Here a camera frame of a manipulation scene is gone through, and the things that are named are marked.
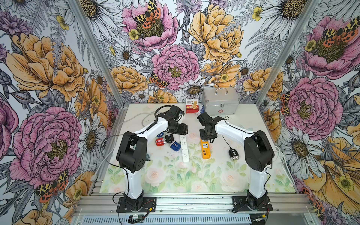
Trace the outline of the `orange power strip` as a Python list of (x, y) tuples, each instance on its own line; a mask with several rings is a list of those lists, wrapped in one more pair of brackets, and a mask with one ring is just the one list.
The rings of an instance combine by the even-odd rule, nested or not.
[(202, 158), (210, 159), (211, 158), (211, 150), (209, 141), (205, 141), (203, 139), (200, 140), (201, 150), (202, 150)]

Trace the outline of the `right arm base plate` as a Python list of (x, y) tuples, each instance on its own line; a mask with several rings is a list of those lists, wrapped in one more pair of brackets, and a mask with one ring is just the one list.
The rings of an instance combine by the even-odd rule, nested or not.
[(273, 211), (273, 206), (267, 195), (264, 195), (261, 198), (254, 198), (252, 196), (233, 196), (232, 205), (232, 213)]

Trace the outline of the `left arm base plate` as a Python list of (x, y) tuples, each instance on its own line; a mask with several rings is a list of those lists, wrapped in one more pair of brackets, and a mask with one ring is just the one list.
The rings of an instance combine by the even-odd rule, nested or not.
[(131, 199), (129, 197), (121, 197), (117, 203), (117, 213), (131, 213), (131, 212), (154, 212), (156, 210), (156, 197), (139, 197), (138, 199)]

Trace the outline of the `white power strip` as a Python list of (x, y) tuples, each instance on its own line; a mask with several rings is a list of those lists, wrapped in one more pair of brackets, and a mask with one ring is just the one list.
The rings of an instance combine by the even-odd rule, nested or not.
[(186, 136), (180, 136), (182, 160), (184, 163), (190, 161)]

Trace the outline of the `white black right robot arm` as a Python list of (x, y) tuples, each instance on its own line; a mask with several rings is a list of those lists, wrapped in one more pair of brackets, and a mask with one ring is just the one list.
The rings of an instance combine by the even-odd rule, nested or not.
[(228, 123), (225, 118), (219, 116), (212, 118), (206, 112), (200, 114), (197, 119), (203, 126), (203, 129), (199, 130), (202, 140), (213, 142), (220, 135), (242, 144), (245, 161), (250, 167), (247, 207), (252, 210), (259, 208), (268, 195), (265, 189), (270, 177), (267, 169), (272, 168), (275, 156), (266, 134), (261, 130), (242, 129)]

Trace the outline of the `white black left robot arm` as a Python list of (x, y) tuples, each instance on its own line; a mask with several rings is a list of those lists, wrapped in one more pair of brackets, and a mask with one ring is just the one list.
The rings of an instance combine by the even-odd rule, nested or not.
[(127, 176), (127, 190), (120, 201), (124, 209), (138, 212), (144, 205), (144, 190), (141, 185), (140, 170), (143, 168), (148, 142), (161, 132), (182, 135), (188, 134), (188, 126), (182, 123), (185, 112), (175, 105), (165, 105), (154, 113), (154, 122), (139, 131), (127, 131), (122, 135), (116, 156), (120, 168)]

